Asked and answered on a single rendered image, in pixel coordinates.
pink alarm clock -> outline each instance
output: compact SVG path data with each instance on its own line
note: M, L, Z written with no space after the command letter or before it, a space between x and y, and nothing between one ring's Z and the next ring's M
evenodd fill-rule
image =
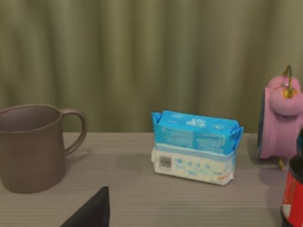
M292 157L301 149L303 126L303 94L300 82L292 77L290 66L282 76L274 77L265 87L262 97L258 157L266 159Z

wooden table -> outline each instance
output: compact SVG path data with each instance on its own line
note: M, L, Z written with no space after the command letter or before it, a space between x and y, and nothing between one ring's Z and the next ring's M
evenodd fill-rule
M244 135L235 179L218 186L154 173L151 133L89 133L54 188L22 195L0 184L0 227L58 227L105 185L111 227L278 227L286 170L258 162L256 140Z

blue and white package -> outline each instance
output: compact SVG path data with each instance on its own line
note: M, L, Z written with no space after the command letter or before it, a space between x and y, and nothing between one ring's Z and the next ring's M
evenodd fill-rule
M172 111L152 113L156 173L227 184L243 127L235 120Z

curtain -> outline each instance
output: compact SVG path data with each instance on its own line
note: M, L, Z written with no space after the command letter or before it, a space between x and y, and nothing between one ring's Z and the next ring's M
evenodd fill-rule
M173 110L257 132L269 79L287 64L303 79L302 10L299 0L0 0L0 108L78 108L90 131L151 131L151 111Z

clock leg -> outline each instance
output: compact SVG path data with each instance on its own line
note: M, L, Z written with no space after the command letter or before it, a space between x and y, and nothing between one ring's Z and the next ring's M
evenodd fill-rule
M283 159L282 158L279 158L279 168L280 168L281 171L284 168L284 163L283 163Z

